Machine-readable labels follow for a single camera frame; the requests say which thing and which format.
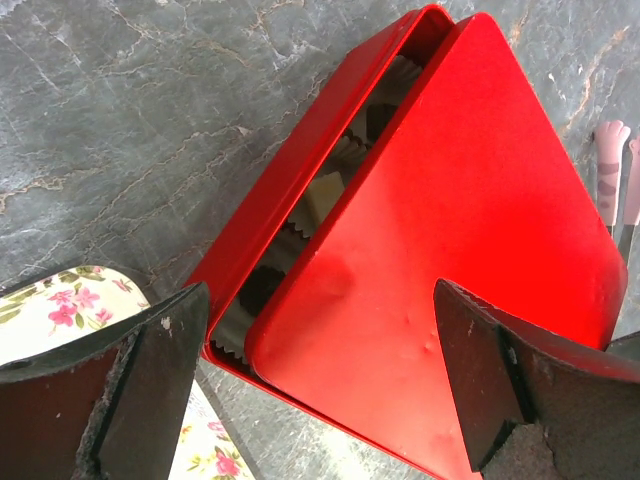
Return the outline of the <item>white bar chocolate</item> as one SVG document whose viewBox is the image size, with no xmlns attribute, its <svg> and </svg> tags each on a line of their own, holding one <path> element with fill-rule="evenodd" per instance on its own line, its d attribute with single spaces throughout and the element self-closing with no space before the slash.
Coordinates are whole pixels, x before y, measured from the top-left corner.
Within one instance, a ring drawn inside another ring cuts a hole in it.
<svg viewBox="0 0 640 480">
<path fill-rule="evenodd" d="M 316 225 L 320 225 L 344 192 L 344 183 L 335 171 L 316 177 L 307 187 L 304 199 Z"/>
</svg>

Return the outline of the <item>dark flower-shaped chocolate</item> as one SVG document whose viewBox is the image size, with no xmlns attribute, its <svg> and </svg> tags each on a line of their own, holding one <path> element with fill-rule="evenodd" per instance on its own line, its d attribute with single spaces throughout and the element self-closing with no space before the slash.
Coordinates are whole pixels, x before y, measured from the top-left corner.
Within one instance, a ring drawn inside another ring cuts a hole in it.
<svg viewBox="0 0 640 480">
<path fill-rule="evenodd" d="M 240 305 L 258 317 L 286 274 L 274 267 L 261 265 L 254 269 L 238 292 Z"/>
</svg>

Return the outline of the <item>pink-tipped metal tongs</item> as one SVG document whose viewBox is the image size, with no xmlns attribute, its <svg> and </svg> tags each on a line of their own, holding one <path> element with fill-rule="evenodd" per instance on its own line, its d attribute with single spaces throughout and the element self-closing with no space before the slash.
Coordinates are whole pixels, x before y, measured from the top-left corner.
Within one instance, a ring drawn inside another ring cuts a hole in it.
<svg viewBox="0 0 640 480">
<path fill-rule="evenodd" d="M 616 226 L 622 174 L 623 150 L 629 143 L 631 167 L 623 205 L 623 229 L 619 252 L 629 262 L 635 230 L 639 226 L 639 136 L 629 139 L 631 129 L 621 120 L 605 121 L 594 131 L 597 150 L 596 207 L 609 234 Z"/>
</svg>

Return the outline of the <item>red box lid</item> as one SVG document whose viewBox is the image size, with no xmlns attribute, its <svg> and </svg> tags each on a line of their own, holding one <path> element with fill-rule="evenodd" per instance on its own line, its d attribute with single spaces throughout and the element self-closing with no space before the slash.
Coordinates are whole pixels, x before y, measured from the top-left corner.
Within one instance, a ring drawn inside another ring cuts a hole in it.
<svg viewBox="0 0 640 480">
<path fill-rule="evenodd" d="M 601 348 L 627 271 L 496 21 L 430 7 L 408 42 L 422 75 L 245 351 L 303 406 L 431 475 L 469 479 L 436 283 Z"/>
</svg>

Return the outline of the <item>red chocolate box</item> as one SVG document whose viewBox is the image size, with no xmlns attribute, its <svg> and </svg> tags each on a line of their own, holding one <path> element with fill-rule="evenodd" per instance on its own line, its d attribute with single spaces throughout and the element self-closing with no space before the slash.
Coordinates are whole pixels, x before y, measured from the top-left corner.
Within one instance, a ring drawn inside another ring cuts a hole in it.
<svg viewBox="0 0 640 480">
<path fill-rule="evenodd" d="M 209 288 L 211 326 L 222 319 L 383 70 L 401 50 L 426 62 L 453 26 L 444 9 L 428 5 L 345 57 L 188 279 Z"/>
</svg>

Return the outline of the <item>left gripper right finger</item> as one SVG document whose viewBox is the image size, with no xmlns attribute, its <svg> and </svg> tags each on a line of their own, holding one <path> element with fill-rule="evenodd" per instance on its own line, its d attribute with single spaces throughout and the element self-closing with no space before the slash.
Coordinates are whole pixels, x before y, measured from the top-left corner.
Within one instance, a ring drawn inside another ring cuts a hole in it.
<svg viewBox="0 0 640 480">
<path fill-rule="evenodd" d="M 484 479 L 636 479 L 639 335 L 605 350 L 440 279 L 439 340 L 464 447 Z"/>
</svg>

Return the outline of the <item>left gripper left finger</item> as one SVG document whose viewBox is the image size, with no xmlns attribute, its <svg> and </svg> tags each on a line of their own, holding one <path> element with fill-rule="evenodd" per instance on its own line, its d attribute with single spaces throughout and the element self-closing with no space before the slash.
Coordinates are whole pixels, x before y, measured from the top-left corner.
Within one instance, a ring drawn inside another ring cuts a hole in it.
<svg viewBox="0 0 640 480">
<path fill-rule="evenodd" d="M 2 366 L 2 478 L 168 478 L 209 313 L 197 283 Z"/>
</svg>

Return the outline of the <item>floral serving tray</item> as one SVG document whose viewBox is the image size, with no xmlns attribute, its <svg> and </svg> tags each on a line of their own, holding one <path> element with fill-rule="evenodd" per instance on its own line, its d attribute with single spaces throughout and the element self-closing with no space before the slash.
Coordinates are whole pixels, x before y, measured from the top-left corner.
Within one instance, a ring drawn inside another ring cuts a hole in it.
<svg viewBox="0 0 640 480">
<path fill-rule="evenodd" d="M 99 332 L 148 307 L 140 288 L 117 270 L 63 270 L 1 297 L 1 364 Z M 167 477 L 254 477 L 197 382 L 189 392 Z"/>
</svg>

